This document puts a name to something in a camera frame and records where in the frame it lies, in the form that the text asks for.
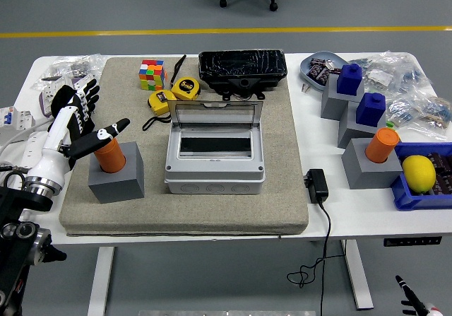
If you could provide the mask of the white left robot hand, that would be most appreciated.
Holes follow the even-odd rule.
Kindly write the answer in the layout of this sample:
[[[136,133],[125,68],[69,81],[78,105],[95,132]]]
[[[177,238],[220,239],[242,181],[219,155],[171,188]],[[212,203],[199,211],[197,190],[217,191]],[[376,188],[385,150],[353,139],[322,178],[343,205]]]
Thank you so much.
[[[65,174],[78,159],[106,146],[130,124],[129,119],[123,118],[95,130],[91,115],[99,100],[99,90],[93,79],[82,89],[64,85],[56,92],[51,104],[54,121],[47,131],[40,161],[25,178],[25,190],[32,192],[44,187],[57,195],[64,186]]]

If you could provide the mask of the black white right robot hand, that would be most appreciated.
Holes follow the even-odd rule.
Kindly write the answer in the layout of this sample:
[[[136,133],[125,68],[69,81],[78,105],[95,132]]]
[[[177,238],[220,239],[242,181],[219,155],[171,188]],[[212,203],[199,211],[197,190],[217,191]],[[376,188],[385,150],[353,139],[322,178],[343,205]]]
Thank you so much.
[[[398,282],[398,285],[402,288],[406,297],[406,300],[402,300],[401,304],[410,307],[410,309],[408,310],[407,309],[402,310],[402,313],[404,315],[443,316],[440,309],[438,309],[436,306],[432,305],[431,303],[423,303],[417,297],[417,295],[411,289],[411,287],[409,287],[399,275],[396,275],[395,279]]]

